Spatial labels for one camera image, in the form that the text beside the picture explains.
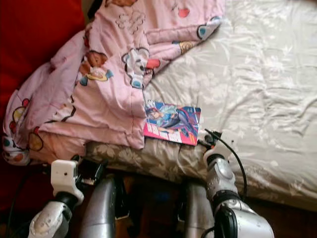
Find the red cushion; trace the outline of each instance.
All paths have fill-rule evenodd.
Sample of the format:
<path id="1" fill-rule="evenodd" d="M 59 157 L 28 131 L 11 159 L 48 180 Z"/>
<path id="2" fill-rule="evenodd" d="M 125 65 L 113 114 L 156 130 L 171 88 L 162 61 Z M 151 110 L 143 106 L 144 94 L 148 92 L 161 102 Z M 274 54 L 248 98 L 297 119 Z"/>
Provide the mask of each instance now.
<path id="1" fill-rule="evenodd" d="M 0 123 L 7 102 L 23 81 L 50 60 L 75 33 L 84 29 L 81 0 L 3 0 L 0 2 Z M 7 165 L 0 156 L 0 211 L 10 207 L 27 167 Z M 17 208 L 40 207 L 52 197 L 49 177 L 25 184 Z"/>

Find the wooden floor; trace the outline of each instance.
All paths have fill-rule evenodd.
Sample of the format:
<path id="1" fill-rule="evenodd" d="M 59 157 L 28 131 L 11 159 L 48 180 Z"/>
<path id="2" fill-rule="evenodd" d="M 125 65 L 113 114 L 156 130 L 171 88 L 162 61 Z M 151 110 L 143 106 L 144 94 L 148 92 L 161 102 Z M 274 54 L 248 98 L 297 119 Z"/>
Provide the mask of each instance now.
<path id="1" fill-rule="evenodd" d="M 138 237 L 173 238 L 173 215 L 179 186 L 143 176 L 126 176 L 124 182 L 134 208 L 142 213 Z M 276 238 L 317 238 L 317 213 L 253 199 L 248 199 L 247 203 L 268 220 Z M 78 236 L 85 206 L 80 206 L 74 214 L 71 237 Z M 117 222 L 116 238 L 128 238 L 126 229 L 123 221 Z"/>

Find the magazine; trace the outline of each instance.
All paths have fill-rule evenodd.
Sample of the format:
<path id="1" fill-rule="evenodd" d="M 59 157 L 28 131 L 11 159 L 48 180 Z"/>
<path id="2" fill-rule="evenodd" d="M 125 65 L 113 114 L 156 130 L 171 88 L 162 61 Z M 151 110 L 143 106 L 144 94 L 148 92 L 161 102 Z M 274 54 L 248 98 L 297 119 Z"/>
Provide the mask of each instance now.
<path id="1" fill-rule="evenodd" d="M 148 100 L 144 135 L 188 145 L 197 145 L 200 108 Z"/>

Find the pink fabric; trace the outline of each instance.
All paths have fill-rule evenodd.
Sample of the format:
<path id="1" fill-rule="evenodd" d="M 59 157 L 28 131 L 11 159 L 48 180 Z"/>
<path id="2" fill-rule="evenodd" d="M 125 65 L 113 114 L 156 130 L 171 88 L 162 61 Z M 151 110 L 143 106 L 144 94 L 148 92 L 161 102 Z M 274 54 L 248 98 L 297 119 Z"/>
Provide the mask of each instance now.
<path id="1" fill-rule="evenodd" d="M 86 31 L 12 95 L 3 125 L 6 160 L 71 159 L 85 155 L 92 140 L 143 148 L 142 89 L 205 40 L 222 15 L 223 0 L 104 1 Z"/>

